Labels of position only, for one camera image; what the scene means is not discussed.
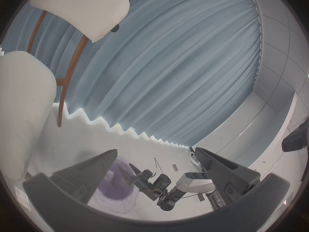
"trash bag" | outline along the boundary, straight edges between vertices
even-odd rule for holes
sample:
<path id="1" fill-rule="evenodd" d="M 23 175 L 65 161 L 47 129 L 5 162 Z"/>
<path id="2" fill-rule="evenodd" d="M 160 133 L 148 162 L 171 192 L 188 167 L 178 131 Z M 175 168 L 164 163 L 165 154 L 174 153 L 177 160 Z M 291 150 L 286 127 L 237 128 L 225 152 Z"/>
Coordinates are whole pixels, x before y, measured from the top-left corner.
<path id="1" fill-rule="evenodd" d="M 104 210 L 127 214 L 136 205 L 138 189 L 123 179 L 118 167 L 121 166 L 127 173 L 134 175 L 129 162 L 117 157 L 104 179 L 95 191 L 93 198 Z"/>

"blue curtain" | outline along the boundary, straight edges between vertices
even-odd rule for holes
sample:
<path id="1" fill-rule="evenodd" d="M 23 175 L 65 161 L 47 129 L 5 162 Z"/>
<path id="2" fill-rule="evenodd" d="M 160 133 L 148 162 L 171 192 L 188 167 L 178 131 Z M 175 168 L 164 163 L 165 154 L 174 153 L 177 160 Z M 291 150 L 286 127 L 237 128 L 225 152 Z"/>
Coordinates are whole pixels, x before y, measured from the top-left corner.
<path id="1" fill-rule="evenodd" d="M 66 104 L 150 137 L 191 146 L 223 123 L 252 92 L 260 54 L 253 0 L 129 0 L 116 33 L 90 41 L 73 73 Z M 41 10 L 29 2 L 3 50 L 25 50 Z M 82 38 L 47 13 L 31 54 L 64 78 Z M 59 102 L 58 87 L 55 102 Z"/>

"curtain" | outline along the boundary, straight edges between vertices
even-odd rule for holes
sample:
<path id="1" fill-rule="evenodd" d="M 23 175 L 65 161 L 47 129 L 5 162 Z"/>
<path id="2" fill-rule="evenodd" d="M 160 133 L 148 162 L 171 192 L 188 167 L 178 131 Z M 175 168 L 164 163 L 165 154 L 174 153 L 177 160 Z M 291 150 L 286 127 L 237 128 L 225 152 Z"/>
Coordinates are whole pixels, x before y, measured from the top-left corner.
<path id="1" fill-rule="evenodd" d="M 192 146 L 252 92 L 260 59 L 253 0 L 129 0 L 116 33 L 89 41 L 66 95 L 69 114 Z M 26 50 L 41 10 L 27 2 L 2 44 Z M 64 78 L 82 33 L 47 13 L 31 54 Z M 55 102 L 60 100 L 58 87 Z"/>

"chair backrest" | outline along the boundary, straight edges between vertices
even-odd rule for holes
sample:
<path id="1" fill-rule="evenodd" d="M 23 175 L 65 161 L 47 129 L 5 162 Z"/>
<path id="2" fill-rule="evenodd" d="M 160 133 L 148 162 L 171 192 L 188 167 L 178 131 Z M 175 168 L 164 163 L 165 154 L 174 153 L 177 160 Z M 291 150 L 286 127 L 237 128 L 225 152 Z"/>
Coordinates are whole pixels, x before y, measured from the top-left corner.
<path id="1" fill-rule="evenodd" d="M 0 57 L 0 170 L 22 180 L 56 96 L 53 73 L 34 56 Z"/>
<path id="2" fill-rule="evenodd" d="M 130 7 L 128 0 L 31 0 L 30 4 L 66 20 L 92 42 L 121 22 Z"/>

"chair seat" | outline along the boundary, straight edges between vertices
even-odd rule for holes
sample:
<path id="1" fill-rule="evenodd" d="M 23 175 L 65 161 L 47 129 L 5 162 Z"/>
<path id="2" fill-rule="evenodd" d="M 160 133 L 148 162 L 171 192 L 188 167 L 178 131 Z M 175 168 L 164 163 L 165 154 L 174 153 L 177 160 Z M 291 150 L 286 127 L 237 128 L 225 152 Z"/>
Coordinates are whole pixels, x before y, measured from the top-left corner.
<path id="1" fill-rule="evenodd" d="M 66 20 L 92 42 L 121 22 L 130 7 L 128 0 L 31 0 L 30 4 Z"/>
<path id="2" fill-rule="evenodd" d="M 56 96 L 53 73 L 34 56 L 0 57 L 0 170 L 22 180 Z"/>

